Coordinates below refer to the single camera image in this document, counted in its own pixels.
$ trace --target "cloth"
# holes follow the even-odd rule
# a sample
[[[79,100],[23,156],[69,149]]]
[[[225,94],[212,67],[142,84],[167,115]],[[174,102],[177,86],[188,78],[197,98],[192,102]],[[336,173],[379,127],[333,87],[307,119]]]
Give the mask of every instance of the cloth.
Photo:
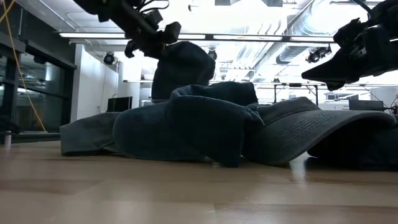
[[[130,157],[161,161],[200,161],[209,157],[237,167],[244,141],[262,122],[252,83],[189,85],[168,102],[128,110],[113,126],[119,150]]]
[[[168,100],[171,93],[187,85],[208,86],[215,61],[199,46],[182,41],[168,45],[157,64],[152,84],[153,100]]]
[[[120,114],[102,113],[61,126],[61,154],[89,156],[118,153],[112,130],[114,121]]]
[[[341,141],[333,137],[337,130],[346,128],[348,133],[353,134],[359,131],[351,126],[353,123],[372,124],[367,130],[381,130],[396,123],[395,117],[379,111],[323,111],[307,98],[262,106],[259,114],[264,121],[264,128],[246,141],[248,145],[243,156],[271,166],[286,164],[314,146],[319,146],[317,153],[309,153],[319,156],[318,152],[323,153],[323,148],[330,141],[319,143],[328,136],[331,136],[328,139],[333,140],[333,145],[329,146],[329,153],[325,157],[339,160],[340,156],[331,155],[346,141],[351,141],[350,145],[356,144],[356,141]]]
[[[322,164],[339,168],[398,170],[398,123],[381,128],[374,120],[354,122],[322,140],[308,153]]]

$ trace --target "spotlight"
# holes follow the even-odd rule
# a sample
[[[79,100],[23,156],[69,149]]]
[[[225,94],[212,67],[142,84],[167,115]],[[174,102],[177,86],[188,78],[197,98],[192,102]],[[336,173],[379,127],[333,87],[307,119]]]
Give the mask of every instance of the spotlight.
[[[215,49],[210,49],[207,54],[211,57],[211,59],[217,60],[217,53]]]
[[[305,59],[308,63],[317,63],[326,55],[331,54],[331,48],[329,47],[318,47],[310,52],[310,55]]]
[[[104,63],[107,65],[114,65],[118,62],[118,58],[114,56],[114,52],[107,52],[104,57]]]

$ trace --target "window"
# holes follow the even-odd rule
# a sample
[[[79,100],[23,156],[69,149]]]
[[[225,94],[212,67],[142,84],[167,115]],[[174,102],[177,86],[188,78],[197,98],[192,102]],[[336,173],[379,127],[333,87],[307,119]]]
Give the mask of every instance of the window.
[[[7,58],[0,56],[0,77],[4,78],[6,76],[7,69]]]
[[[63,99],[30,90],[28,93],[46,130],[59,132],[59,127],[62,125]],[[23,88],[18,88],[14,117],[24,131],[43,131]]]
[[[64,69],[30,54],[21,55],[21,72],[28,88],[53,94],[65,94]]]
[[[0,107],[2,106],[3,97],[4,97],[4,85],[0,85]]]

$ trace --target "computer monitor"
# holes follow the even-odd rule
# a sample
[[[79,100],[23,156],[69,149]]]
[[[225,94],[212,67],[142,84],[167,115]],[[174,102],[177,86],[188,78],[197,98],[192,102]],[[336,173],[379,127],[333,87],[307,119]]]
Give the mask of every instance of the computer monitor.
[[[132,96],[108,99],[108,109],[106,112],[123,112],[131,109]]]
[[[383,101],[349,100],[349,110],[384,111]]]

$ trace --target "floor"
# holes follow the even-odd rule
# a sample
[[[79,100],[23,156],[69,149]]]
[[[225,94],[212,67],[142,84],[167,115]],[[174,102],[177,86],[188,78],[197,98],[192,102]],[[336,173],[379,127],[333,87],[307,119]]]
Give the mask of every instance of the floor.
[[[0,148],[4,224],[398,223],[398,175],[62,157],[59,142]]]

